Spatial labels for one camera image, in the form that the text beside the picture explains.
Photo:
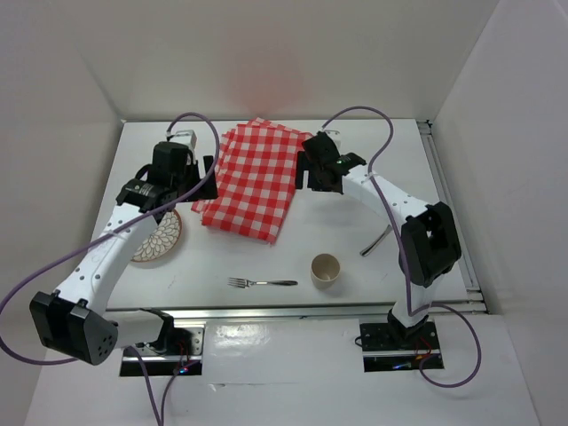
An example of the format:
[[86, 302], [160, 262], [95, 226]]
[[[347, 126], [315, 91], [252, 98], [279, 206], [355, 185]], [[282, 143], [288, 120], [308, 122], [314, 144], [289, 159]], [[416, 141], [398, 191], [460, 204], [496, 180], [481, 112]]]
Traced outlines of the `red white checkered cloth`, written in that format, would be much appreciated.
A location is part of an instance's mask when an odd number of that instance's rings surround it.
[[201, 224], [273, 244], [296, 191], [297, 153], [310, 132], [256, 118], [222, 136], [218, 197], [197, 201]]

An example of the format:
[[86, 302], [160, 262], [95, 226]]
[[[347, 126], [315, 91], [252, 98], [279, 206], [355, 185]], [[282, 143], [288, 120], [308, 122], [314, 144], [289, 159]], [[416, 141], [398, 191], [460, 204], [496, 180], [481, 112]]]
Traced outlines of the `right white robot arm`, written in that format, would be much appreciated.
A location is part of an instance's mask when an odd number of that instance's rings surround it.
[[328, 132], [318, 132], [302, 147], [296, 164], [298, 189], [348, 195], [390, 222], [406, 290], [387, 315], [387, 336], [394, 346], [408, 347], [427, 321], [438, 284], [462, 257], [450, 207], [413, 197], [355, 153], [340, 154]]

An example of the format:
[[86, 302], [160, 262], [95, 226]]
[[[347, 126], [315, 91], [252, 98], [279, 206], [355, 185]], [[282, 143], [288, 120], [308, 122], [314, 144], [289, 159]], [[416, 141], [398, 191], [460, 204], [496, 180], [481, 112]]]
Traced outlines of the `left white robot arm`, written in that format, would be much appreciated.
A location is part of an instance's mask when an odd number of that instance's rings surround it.
[[[158, 228], [166, 213], [181, 202], [217, 197], [215, 156], [198, 162], [197, 137], [191, 130], [169, 133], [156, 144], [150, 163], [121, 189], [102, 242], [50, 294], [37, 293], [29, 309], [40, 342], [93, 366], [111, 351], [144, 343], [156, 354], [175, 347], [188, 334], [175, 327], [167, 313], [140, 308], [108, 316], [114, 287], [142, 243]], [[205, 176], [199, 168], [204, 166]]]

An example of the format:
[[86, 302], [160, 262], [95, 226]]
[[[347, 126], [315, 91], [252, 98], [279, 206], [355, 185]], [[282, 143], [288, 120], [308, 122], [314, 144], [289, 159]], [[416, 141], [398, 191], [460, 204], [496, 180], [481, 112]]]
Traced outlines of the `floral patterned plate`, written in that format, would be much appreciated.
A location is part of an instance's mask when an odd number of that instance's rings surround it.
[[131, 261], [146, 263], [168, 254], [177, 245], [183, 232], [182, 218], [176, 210], [168, 212], [156, 230], [143, 241]]

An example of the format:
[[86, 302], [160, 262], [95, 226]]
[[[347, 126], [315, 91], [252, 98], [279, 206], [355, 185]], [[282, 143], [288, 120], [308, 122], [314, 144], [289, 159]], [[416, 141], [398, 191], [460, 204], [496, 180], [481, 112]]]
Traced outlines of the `silver knife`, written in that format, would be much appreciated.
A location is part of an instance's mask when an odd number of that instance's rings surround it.
[[384, 231], [366, 248], [362, 249], [359, 254], [361, 256], [368, 256], [379, 244], [381, 244], [384, 239], [392, 232], [391, 225], [388, 225]]

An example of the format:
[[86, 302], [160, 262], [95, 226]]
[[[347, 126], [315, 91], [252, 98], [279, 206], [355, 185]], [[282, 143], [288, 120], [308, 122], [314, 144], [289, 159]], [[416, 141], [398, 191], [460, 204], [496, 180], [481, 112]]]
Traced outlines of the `beige paper cup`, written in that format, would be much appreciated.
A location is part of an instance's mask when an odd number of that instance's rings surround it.
[[338, 279], [341, 265], [331, 254], [319, 254], [312, 259], [311, 279], [313, 286], [318, 290], [331, 288]]

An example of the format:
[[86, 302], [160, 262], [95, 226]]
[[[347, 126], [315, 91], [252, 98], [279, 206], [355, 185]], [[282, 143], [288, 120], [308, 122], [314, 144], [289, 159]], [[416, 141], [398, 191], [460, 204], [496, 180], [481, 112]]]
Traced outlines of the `silver fork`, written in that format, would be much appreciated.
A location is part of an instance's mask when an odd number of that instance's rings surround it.
[[247, 280], [243, 278], [230, 277], [227, 284], [231, 287], [236, 288], [251, 288], [254, 286], [278, 286], [278, 287], [294, 287], [298, 285], [295, 280], [268, 280], [268, 281], [258, 281], [258, 280]]

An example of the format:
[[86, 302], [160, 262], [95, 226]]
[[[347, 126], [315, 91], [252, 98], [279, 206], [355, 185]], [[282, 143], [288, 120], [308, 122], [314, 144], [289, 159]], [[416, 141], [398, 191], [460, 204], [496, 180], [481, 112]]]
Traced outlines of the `aluminium rail right side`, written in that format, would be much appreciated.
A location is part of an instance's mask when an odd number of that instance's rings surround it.
[[457, 213], [455, 212], [454, 209], [454, 203], [449, 191], [449, 186], [446, 180], [445, 172], [443, 171], [438, 151], [435, 146], [435, 141], [432, 132], [432, 122], [417, 121], [416, 124], [418, 127], [418, 131], [420, 133], [424, 151], [428, 159], [430, 171], [432, 173], [435, 186], [437, 188], [438, 196], [442, 202], [444, 202], [450, 207], [450, 209], [454, 214], [454, 223], [461, 244], [461, 259], [459, 260], [458, 264], [461, 276], [464, 280], [466, 292], [468, 294], [467, 304], [470, 305], [470, 308], [467, 308], [466, 311], [471, 313], [473, 312], [488, 313], [487, 306], [485, 303], [485, 297], [483, 295], [482, 289], [478, 284], [477, 275], [475, 273], [473, 264], [471, 263], [469, 250], [463, 239], [462, 229], [458, 221]]

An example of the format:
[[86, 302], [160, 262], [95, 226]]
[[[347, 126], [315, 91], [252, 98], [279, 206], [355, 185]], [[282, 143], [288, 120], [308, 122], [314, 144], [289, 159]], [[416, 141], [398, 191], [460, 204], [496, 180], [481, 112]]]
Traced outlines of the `aluminium rail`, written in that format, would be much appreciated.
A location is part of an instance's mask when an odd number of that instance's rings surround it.
[[[458, 303], [443, 303], [465, 314], [488, 313], [481, 300], [468, 300]], [[268, 320], [268, 319], [307, 319], [324, 317], [366, 317], [386, 315], [391, 304], [332, 304], [306, 305], [297, 307], [261, 307], [227, 309], [163, 309], [176, 319], [183, 320]]]
[[437, 188], [438, 196], [442, 202], [444, 202], [450, 207], [450, 209], [454, 214], [454, 223], [461, 244], [461, 259], [459, 260], [458, 264], [461, 276], [464, 280], [466, 292], [468, 294], [467, 304], [470, 305], [470, 308], [467, 308], [466, 311], [471, 313], [473, 312], [488, 313], [487, 306], [485, 303], [485, 297], [483, 295], [482, 289], [478, 284], [477, 275], [475, 273], [473, 264], [471, 263], [469, 250], [463, 239], [462, 229], [458, 221], [457, 213], [455, 212], [454, 209], [454, 203], [449, 191], [449, 186], [446, 180], [445, 172], [443, 171], [438, 151], [435, 146], [435, 141], [432, 132], [432, 122], [417, 121], [416, 124], [418, 127], [418, 131], [420, 133], [424, 151], [428, 159], [430, 171], [432, 173], [435, 186]]

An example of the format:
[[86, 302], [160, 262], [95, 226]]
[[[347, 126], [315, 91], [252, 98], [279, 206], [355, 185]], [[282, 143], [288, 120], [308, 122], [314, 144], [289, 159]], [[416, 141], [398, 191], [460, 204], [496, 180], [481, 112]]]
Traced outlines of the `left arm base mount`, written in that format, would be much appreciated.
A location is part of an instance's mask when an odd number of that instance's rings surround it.
[[146, 310], [146, 313], [156, 314], [162, 320], [159, 334], [154, 340], [133, 345], [148, 375], [201, 375], [205, 326], [177, 325], [173, 316], [157, 310]]

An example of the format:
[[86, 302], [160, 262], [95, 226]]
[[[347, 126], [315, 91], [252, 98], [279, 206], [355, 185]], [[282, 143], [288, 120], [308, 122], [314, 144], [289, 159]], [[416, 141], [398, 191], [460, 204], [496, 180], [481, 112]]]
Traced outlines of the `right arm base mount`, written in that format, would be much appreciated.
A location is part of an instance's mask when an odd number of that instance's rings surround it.
[[366, 373], [443, 369], [438, 333], [433, 321], [426, 323], [417, 335], [404, 342], [396, 341], [386, 323], [362, 323], [354, 343], [362, 350]]

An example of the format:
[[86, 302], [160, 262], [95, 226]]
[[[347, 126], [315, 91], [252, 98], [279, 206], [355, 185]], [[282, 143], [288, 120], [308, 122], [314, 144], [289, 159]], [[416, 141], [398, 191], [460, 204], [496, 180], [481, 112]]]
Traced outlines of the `aluminium rail front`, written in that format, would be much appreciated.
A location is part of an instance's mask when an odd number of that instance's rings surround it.
[[[468, 300], [458, 303], [443, 303], [465, 314], [488, 313], [481, 300]], [[307, 319], [324, 317], [366, 317], [386, 315], [391, 304], [332, 304], [306, 305], [297, 307], [261, 307], [227, 309], [163, 309], [176, 319], [183, 320], [268, 320], [268, 319]]]

